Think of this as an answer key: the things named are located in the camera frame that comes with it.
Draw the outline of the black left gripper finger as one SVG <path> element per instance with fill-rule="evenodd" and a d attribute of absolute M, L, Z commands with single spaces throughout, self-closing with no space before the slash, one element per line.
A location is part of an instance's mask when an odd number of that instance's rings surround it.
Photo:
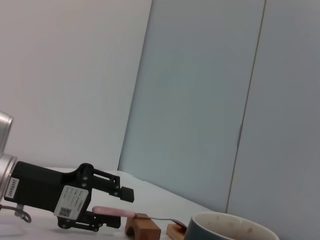
<path fill-rule="evenodd" d="M 98 232 L 103 225 L 119 229 L 121 226 L 121 218 L 119 216 L 102 215 L 93 213 L 92 211 L 86 211 L 80 220 L 74 223 L 74 228 Z"/>
<path fill-rule="evenodd" d="M 121 178 L 119 176 L 101 170 L 93 170 L 92 188 L 108 193 L 122 201 L 133 202 L 135 200 L 134 190 L 121 186 Z"/>

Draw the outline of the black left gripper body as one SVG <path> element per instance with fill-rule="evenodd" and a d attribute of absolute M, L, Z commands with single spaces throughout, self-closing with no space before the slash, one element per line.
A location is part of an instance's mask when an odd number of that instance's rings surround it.
<path fill-rule="evenodd" d="M 94 167 L 81 164 L 63 173 L 22 161 L 11 173 L 4 199 L 52 212 L 63 229 L 94 229 L 94 214 L 87 210 Z"/>

